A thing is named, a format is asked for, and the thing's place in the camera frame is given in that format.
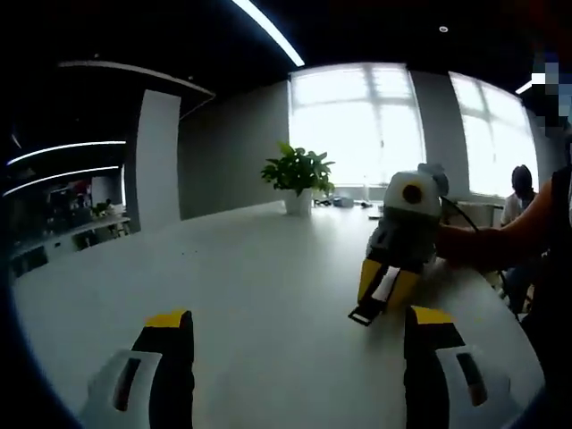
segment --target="bright window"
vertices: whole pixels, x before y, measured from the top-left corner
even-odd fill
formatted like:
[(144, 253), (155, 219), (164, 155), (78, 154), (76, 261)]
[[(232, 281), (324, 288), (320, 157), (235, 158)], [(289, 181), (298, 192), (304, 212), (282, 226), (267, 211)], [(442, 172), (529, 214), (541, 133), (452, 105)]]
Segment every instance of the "bright window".
[(294, 73), (290, 143), (328, 152), (338, 186), (385, 184), (397, 171), (415, 170), (425, 146), (409, 73), (370, 63)]
[(471, 192), (507, 197), (513, 192), (512, 171), (521, 164), (538, 190), (534, 140), (518, 98), (480, 80), (450, 77), (463, 118)]

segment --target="black cable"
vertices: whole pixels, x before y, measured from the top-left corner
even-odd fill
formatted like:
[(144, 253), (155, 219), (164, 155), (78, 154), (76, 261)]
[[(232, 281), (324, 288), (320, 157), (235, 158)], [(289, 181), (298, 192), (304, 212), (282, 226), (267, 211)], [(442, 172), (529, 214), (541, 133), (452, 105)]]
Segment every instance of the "black cable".
[[(463, 216), (463, 219), (465, 219), (468, 222), (468, 224), (473, 227), (476, 233), (479, 233), (481, 231), (479, 230), (478, 226), (475, 225), (473, 220), (470, 217), (468, 217), (468, 214), (466, 214), (461, 207), (459, 207), (456, 203), (453, 203), (450, 199), (446, 197), (441, 197), (441, 199), (445, 201), (449, 206), (453, 207), (457, 211), (457, 213)], [(504, 278), (504, 274), (502, 273), (501, 270), (497, 271), (497, 273), (499, 274), (500, 280), (502, 281), (502, 290), (504, 291), (504, 293), (508, 295), (509, 293), (507, 292), (508, 290), (507, 279)]]

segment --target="yellow stripe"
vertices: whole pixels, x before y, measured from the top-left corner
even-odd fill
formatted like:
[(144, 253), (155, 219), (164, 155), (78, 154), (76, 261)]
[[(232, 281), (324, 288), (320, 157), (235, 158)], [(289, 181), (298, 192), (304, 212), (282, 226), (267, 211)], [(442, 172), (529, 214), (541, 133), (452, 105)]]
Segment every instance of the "yellow stripe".
[(361, 265), (361, 277), (359, 278), (359, 292), (357, 293), (358, 303), (364, 297), (367, 287), (381, 268), (382, 265), (379, 262), (367, 258), (364, 260), (364, 263)]
[(154, 315), (145, 323), (146, 327), (153, 328), (178, 328), (181, 325), (181, 317), (187, 310), (174, 310), (169, 315)]
[(417, 324), (452, 324), (453, 319), (447, 313), (441, 310), (434, 310), (432, 308), (425, 307), (415, 307), (411, 306), (415, 310), (417, 316)]
[(411, 292), (417, 283), (419, 274), (409, 271), (400, 270), (397, 274), (397, 280), (393, 287), (393, 292), (387, 301), (387, 309), (401, 307), (405, 300), (411, 296)]

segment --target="potted plant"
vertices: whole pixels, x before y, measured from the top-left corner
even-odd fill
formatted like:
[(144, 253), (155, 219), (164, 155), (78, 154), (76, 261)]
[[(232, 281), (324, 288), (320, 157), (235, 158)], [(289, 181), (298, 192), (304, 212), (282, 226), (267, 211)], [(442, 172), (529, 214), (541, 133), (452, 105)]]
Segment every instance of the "potted plant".
[(269, 165), (262, 169), (262, 178), (273, 182), (274, 189), (287, 191), (284, 203), (289, 215), (307, 216), (312, 204), (312, 189), (328, 195), (333, 190), (330, 182), (330, 167), (334, 162), (324, 163), (327, 152), (317, 155), (306, 153), (303, 147), (296, 149), (288, 143), (279, 142), (280, 159), (267, 159)]

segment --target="ceiling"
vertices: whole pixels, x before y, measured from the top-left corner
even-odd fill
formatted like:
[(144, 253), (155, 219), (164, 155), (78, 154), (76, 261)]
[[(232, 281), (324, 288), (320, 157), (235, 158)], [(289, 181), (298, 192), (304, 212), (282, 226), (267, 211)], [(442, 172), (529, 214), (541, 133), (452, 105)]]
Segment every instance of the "ceiling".
[[(566, 11), (539, 0), (253, 3), (306, 67), (399, 62), (412, 69), (464, 73), (510, 92), (530, 80), (534, 52), (559, 50), (565, 34), (559, 17)], [(9, 156), (68, 142), (125, 139), (137, 120), (143, 88), (158, 85), (137, 73), (58, 69), (61, 61), (137, 65), (188, 80), (218, 99), (284, 80), (297, 69), (231, 0), (151, 5), (54, 0), (15, 7), (13, 129), (22, 149), (11, 142)], [(449, 31), (441, 33), (441, 25)], [(201, 101), (193, 91), (167, 91), (181, 92), (181, 113)], [(546, 109), (542, 91), (527, 92), (526, 103)]]

